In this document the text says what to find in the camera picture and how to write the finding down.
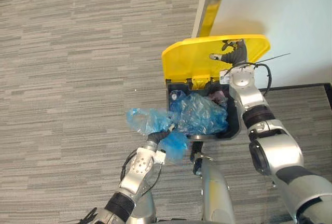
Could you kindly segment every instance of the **crumpled plastic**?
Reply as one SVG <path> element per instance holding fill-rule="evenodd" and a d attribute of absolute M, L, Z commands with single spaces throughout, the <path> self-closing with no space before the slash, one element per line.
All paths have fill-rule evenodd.
<path fill-rule="evenodd" d="M 219 106 L 222 106 L 223 108 L 227 109 L 228 98 L 225 97 L 223 91 L 215 91 L 214 93 L 209 94 L 209 98 L 214 103 L 216 103 Z"/>
<path fill-rule="evenodd" d="M 181 100 L 177 130 L 186 135 L 211 135 L 228 128 L 227 111 L 197 93 Z"/>
<path fill-rule="evenodd" d="M 187 95 L 182 90 L 173 90 L 170 94 L 170 111 L 174 113 L 181 113 L 181 101 L 186 97 Z"/>
<path fill-rule="evenodd" d="M 190 141 L 185 134 L 173 131 L 160 141 L 158 149 L 166 151 L 167 161 L 180 165 L 189 146 Z"/>
<path fill-rule="evenodd" d="M 149 135 L 154 132 L 167 131 L 174 123 L 173 114 L 166 109 L 130 108 L 127 123 L 135 131 Z"/>

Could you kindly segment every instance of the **yellow lid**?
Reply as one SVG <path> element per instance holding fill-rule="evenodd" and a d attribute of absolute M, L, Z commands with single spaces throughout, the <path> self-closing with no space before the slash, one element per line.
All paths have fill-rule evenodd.
<path fill-rule="evenodd" d="M 229 35 L 190 38 L 169 46 L 161 55 L 164 78 L 172 82 L 186 82 L 187 79 L 209 81 L 219 80 L 219 71 L 231 68 L 231 64 L 209 58 L 211 53 L 226 54 L 233 51 L 227 47 L 222 51 L 223 40 L 244 39 L 249 62 L 257 61 L 270 49 L 270 43 L 263 35 Z"/>

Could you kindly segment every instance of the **black baseboard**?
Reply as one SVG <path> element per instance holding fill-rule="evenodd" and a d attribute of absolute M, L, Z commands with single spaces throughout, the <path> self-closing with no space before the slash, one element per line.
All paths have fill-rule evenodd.
<path fill-rule="evenodd" d="M 286 87 L 275 87 L 275 88 L 270 88 L 270 91 L 282 90 L 282 89 L 294 89 L 294 88 L 309 88 L 309 87 L 317 87 L 317 86 L 324 86 L 326 96 L 328 98 L 328 101 L 330 103 L 330 108 L 332 110 L 332 89 L 331 89 L 330 83 L 316 83 L 316 84 L 306 84 L 306 85 L 296 85 L 296 86 L 286 86 Z M 266 90 L 266 88 L 259 89 L 259 90 L 264 92 Z"/>

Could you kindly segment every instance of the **blue plastic bag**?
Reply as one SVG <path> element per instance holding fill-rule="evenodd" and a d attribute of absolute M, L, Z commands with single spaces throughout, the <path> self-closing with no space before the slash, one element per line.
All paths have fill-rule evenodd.
<path fill-rule="evenodd" d="M 183 156 L 190 146 L 190 141 L 183 133 L 173 131 L 160 141 L 158 148 L 166 151 L 166 159 L 174 164 L 181 164 Z"/>
<path fill-rule="evenodd" d="M 131 108 L 127 112 L 128 125 L 143 135 L 167 131 L 173 122 L 172 113 L 165 109 Z"/>
<path fill-rule="evenodd" d="M 210 135 L 228 128 L 227 111 L 197 93 L 181 100 L 181 110 L 177 130 L 186 135 Z"/>
<path fill-rule="evenodd" d="M 182 90 L 173 90 L 170 94 L 170 111 L 180 114 L 182 112 L 181 101 L 186 97 L 187 95 Z"/>

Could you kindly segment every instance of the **black cable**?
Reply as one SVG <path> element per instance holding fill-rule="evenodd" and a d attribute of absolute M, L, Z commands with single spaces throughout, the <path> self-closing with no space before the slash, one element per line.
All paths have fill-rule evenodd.
<path fill-rule="evenodd" d="M 277 55 L 276 57 L 272 57 L 272 58 L 269 58 L 269 59 L 266 59 L 266 60 L 262 60 L 262 61 L 259 61 L 259 62 L 270 61 L 270 60 L 273 60 L 273 59 L 275 59 L 275 58 L 283 57 L 283 56 L 285 56 L 285 55 L 289 55 L 289 54 L 291 54 L 291 53 Z"/>
<path fill-rule="evenodd" d="M 269 68 L 268 65 L 264 64 L 264 63 L 256 63 L 255 65 L 255 68 L 256 67 L 259 67 L 259 66 L 263 66 L 266 68 L 267 72 L 268 72 L 268 77 L 269 77 L 269 80 L 268 80 L 268 86 L 266 87 L 266 91 L 264 92 L 263 96 L 265 97 L 268 92 L 270 91 L 270 88 L 271 88 L 271 84 L 272 84 L 272 74 L 271 74 L 271 70 Z"/>
<path fill-rule="evenodd" d="M 130 160 L 135 157 L 136 155 L 136 149 L 133 150 L 126 158 L 123 166 L 122 166 L 122 170 L 121 170 L 121 175 L 120 175 L 120 182 L 124 179 L 125 175 L 126 175 L 126 166 L 127 164 L 130 162 Z"/>
<path fill-rule="evenodd" d="M 97 211 L 97 208 L 93 208 L 87 215 L 86 217 L 84 217 L 83 219 L 79 220 L 79 222 L 77 224 L 88 224 L 90 223 L 91 221 L 94 220 L 94 218 L 96 217 L 96 212 Z"/>
<path fill-rule="evenodd" d="M 157 176 L 156 181 L 154 182 L 154 184 L 152 184 L 152 186 L 151 186 L 148 190 L 146 190 L 146 191 L 142 194 L 142 196 L 144 196 L 147 192 L 149 192 L 150 190 L 152 190 L 152 188 L 157 184 L 157 182 L 158 182 L 158 180 L 159 180 L 159 178 L 160 178 L 161 168 L 162 168 L 162 164 L 160 164 L 160 170 L 159 170 L 159 173 L 158 173 L 158 176 Z"/>

